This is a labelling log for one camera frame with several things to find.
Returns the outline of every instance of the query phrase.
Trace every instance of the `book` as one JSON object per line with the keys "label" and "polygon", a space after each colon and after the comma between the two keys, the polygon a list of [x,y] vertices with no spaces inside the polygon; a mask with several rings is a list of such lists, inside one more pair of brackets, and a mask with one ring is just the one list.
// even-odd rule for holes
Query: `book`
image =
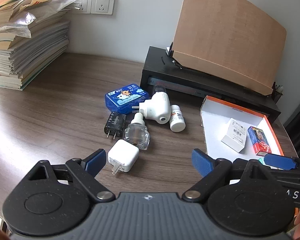
{"label": "book", "polygon": [[0,3],[0,87],[23,90],[67,48],[65,8],[74,0]]}

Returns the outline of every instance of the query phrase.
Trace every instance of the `cardboard box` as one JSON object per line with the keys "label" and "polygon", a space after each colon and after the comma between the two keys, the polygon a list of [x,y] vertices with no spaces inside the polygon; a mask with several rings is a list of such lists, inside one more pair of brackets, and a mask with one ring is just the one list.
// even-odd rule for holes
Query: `cardboard box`
{"label": "cardboard box", "polygon": [[248,133],[256,155],[265,156],[267,153],[271,153],[271,148],[263,130],[250,126]]}
{"label": "cardboard box", "polygon": [[272,127],[263,114],[231,104],[218,98],[207,96],[201,106],[201,121],[204,130],[206,153],[213,159],[226,158],[233,162],[237,158],[260,159],[254,152],[250,137],[240,153],[231,149],[221,140],[226,133],[231,118],[237,120],[246,129],[250,126],[263,130],[273,154],[283,155],[282,149]]}
{"label": "cardboard box", "polygon": [[183,0],[173,58],[269,95],[286,34],[282,25],[247,0]]}

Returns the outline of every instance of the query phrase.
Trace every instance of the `black charger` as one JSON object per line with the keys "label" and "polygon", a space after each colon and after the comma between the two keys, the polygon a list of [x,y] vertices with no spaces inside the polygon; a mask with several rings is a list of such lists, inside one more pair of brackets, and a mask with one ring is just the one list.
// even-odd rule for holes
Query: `black charger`
{"label": "black charger", "polygon": [[113,139],[115,139],[116,137],[121,138],[123,136],[126,118],[127,116],[125,114],[111,112],[105,125],[105,134],[107,134],[107,138],[109,137],[109,135],[113,135]]}

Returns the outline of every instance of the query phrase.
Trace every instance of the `wooden board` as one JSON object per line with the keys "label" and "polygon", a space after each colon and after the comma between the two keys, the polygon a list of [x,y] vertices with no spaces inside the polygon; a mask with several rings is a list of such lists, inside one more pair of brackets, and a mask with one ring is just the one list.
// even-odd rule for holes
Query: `wooden board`
{"label": "wooden board", "polygon": [[182,65],[271,94],[286,30],[247,0],[184,0],[173,41]]}

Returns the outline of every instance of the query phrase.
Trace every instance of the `power adapter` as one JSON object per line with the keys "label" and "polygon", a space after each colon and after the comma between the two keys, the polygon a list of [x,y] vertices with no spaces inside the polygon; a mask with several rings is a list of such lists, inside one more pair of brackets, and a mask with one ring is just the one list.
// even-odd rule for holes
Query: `power adapter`
{"label": "power adapter", "polygon": [[113,139],[115,139],[115,137],[122,137],[126,118],[127,116],[125,114],[111,112],[104,129],[107,138],[109,135],[113,135]]}
{"label": "power adapter", "polygon": [[119,170],[130,171],[138,156],[139,149],[137,147],[125,140],[117,141],[108,152],[108,161],[113,165],[112,174],[117,174]]}

